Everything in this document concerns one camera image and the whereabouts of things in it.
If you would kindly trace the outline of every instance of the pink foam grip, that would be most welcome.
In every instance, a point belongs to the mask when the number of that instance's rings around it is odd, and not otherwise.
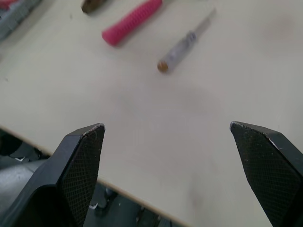
[[[151,17],[162,5],[162,0],[148,0],[134,9],[121,21],[102,32],[103,39],[116,46],[129,33]]]

